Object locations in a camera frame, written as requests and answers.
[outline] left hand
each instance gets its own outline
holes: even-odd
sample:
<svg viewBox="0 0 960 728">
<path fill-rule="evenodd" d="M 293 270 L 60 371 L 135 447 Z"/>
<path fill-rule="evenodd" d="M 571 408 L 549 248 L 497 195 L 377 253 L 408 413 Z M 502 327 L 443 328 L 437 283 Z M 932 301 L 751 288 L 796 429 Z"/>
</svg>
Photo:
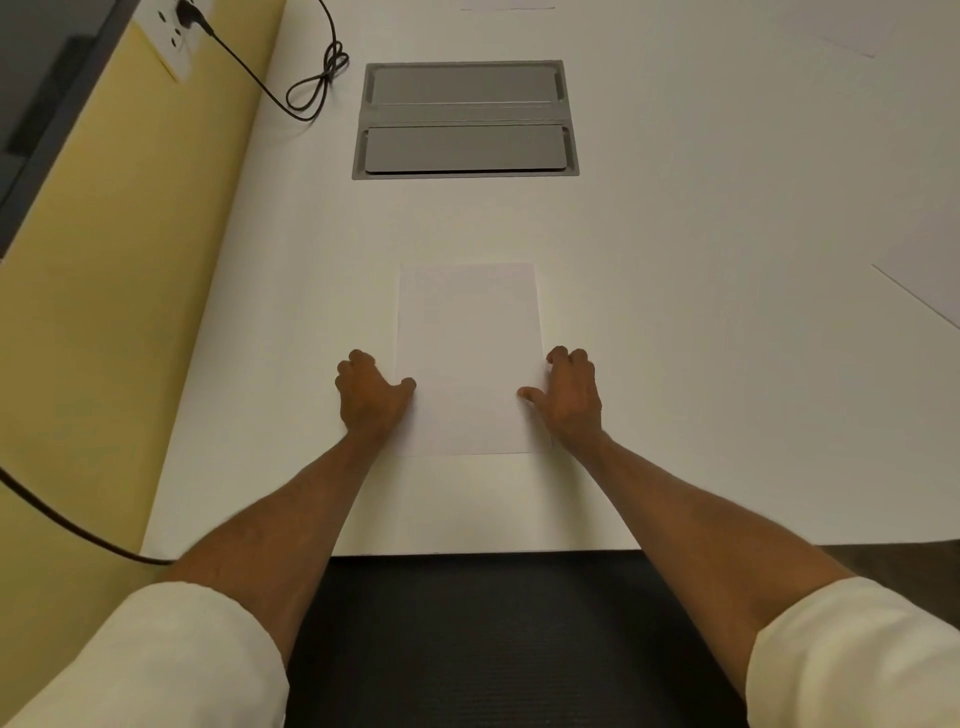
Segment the left hand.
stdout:
<svg viewBox="0 0 960 728">
<path fill-rule="evenodd" d="M 368 353 L 353 350 L 349 361 L 337 367 L 340 417 L 347 432 L 385 440 L 399 425 L 410 406 L 417 383 L 406 378 L 396 386 L 388 384 Z"/>
</svg>

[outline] forearm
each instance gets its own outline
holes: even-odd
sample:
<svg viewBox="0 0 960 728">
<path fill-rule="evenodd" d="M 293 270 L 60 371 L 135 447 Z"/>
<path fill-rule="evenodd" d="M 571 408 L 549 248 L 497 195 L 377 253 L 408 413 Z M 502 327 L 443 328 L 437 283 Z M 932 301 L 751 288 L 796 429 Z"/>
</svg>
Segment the forearm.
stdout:
<svg viewBox="0 0 960 728">
<path fill-rule="evenodd" d="M 347 435 L 201 539 L 163 580 L 200 584 L 239 602 L 270 633 L 286 663 L 381 440 Z"/>
<path fill-rule="evenodd" d="M 743 694 L 757 633 L 852 574 L 816 546 L 600 434 L 574 454 L 607 494 Z"/>
</svg>

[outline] electrical outlet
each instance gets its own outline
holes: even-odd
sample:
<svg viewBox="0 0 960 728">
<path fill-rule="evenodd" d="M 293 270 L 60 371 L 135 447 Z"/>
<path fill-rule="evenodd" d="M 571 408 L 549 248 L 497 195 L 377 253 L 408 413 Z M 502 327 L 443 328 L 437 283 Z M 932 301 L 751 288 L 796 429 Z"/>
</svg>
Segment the electrical outlet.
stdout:
<svg viewBox="0 0 960 728">
<path fill-rule="evenodd" d="M 154 45 L 163 64 L 174 78 L 186 81 L 190 78 L 193 63 L 187 43 L 189 32 L 177 21 L 177 2 L 178 0 L 140 0 L 133 20 Z"/>
</svg>

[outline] black floor mat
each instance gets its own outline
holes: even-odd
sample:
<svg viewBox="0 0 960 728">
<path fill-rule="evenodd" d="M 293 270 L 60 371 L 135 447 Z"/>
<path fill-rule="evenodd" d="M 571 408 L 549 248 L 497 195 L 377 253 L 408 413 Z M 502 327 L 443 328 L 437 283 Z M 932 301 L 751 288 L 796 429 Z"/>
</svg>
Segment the black floor mat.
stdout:
<svg viewBox="0 0 960 728">
<path fill-rule="evenodd" d="M 747 725 L 638 551 L 333 559 L 287 728 Z"/>
</svg>

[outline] wall outlet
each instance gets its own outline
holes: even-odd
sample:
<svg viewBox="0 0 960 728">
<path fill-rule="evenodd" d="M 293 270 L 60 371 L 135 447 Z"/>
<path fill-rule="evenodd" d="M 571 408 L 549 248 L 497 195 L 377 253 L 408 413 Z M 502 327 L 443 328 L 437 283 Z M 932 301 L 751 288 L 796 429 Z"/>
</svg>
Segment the wall outlet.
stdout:
<svg viewBox="0 0 960 728">
<path fill-rule="evenodd" d="M 211 17 L 213 0 L 190 2 L 200 8 L 207 18 Z M 187 30 L 179 24 L 177 3 L 178 0 L 140 0 L 133 20 L 156 48 L 157 54 L 174 78 L 183 82 L 190 78 L 193 54 L 205 33 L 199 26 Z"/>
</svg>

